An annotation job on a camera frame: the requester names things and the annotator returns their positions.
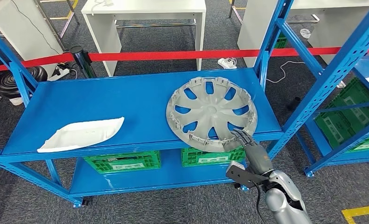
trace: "lower shelf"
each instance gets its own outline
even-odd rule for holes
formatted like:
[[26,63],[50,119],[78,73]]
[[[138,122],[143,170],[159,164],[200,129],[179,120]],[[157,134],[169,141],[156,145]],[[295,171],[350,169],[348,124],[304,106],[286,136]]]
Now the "lower shelf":
[[182,167],[180,149],[170,149],[161,151],[160,169],[101,175],[79,157],[70,195],[95,196],[233,182],[225,176],[227,167],[228,164]]
[[327,163],[327,165],[341,165],[358,162],[369,162],[369,150],[343,153],[333,161]]
[[308,119],[308,121],[305,122],[305,127],[320,154],[322,156],[329,154],[332,151],[332,148],[314,120]]
[[[324,137],[322,131],[319,129],[313,119],[309,119],[305,123],[305,127],[312,137],[313,142],[320,154],[324,157],[332,151],[327,139]],[[326,163],[327,166],[350,164],[358,162],[369,162],[369,150],[362,150],[358,152],[343,153],[334,158],[334,160]]]

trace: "black bracket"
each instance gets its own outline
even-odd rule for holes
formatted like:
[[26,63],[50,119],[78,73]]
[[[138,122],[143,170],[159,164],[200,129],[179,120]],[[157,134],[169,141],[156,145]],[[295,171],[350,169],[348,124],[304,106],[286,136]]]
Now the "black bracket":
[[269,180],[269,178],[266,176],[253,174],[235,165],[230,166],[225,173],[225,176],[248,188],[254,186],[250,180],[254,181],[256,184],[261,184],[262,182]]

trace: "yellow floor marking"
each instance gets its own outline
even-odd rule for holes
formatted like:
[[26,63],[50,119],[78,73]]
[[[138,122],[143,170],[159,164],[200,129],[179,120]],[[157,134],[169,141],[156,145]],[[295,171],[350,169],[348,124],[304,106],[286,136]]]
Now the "yellow floor marking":
[[236,9],[241,9],[241,10],[245,10],[246,8],[241,8],[241,7],[235,7]]
[[[58,2],[58,1],[66,1],[66,0],[43,0],[43,1],[40,1],[40,2]],[[76,6],[77,6],[78,0],[70,0],[70,1],[74,1],[72,6],[73,6],[73,9],[75,9]],[[72,15],[72,11],[70,11],[70,9],[69,9],[68,16],[66,16],[66,17],[52,17],[52,18],[50,18],[50,20],[68,20],[71,15]]]
[[369,215],[369,206],[355,209],[345,209],[342,210],[342,214],[344,215],[348,224],[355,224],[353,217]]
[[[73,9],[75,9],[75,8],[76,8],[77,3],[78,3],[78,0],[74,0],[74,3],[73,3]],[[68,16],[67,16],[66,18],[67,18],[67,19],[69,19],[71,15],[72,15],[72,11],[69,11],[69,14],[68,14]]]

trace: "red barrier tape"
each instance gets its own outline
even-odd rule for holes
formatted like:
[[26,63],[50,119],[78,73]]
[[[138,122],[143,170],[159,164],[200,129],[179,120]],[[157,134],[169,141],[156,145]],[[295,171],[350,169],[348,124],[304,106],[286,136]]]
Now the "red barrier tape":
[[[312,55],[332,55],[341,48],[308,48]],[[100,61],[144,61],[144,60],[177,60],[196,58],[227,58],[227,57],[256,57],[259,50],[204,50],[204,51],[168,51],[168,52],[127,52],[127,53],[89,53],[90,59],[94,62]],[[294,48],[274,49],[271,56],[298,56]],[[73,61],[71,53],[42,57],[33,60],[23,61],[22,64],[34,67],[45,64]],[[0,71],[7,70],[5,65],[0,65]]]

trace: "shelf caster wheel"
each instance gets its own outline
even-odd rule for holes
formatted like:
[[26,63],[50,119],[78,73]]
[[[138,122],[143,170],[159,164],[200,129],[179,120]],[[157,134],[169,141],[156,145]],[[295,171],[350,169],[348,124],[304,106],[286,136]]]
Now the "shelf caster wheel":
[[248,191],[249,189],[240,183],[234,183],[234,188],[242,191]]
[[306,175],[307,177],[314,177],[314,176],[315,176],[315,174],[313,173],[313,171],[306,172],[306,169],[307,169],[307,168],[308,168],[308,167],[305,167],[305,169],[304,169],[305,175]]
[[88,207],[88,205],[90,204],[92,204],[92,197],[84,197],[81,204],[80,203],[73,204],[73,208]]
[[240,183],[234,183],[234,188],[240,190],[241,184]]

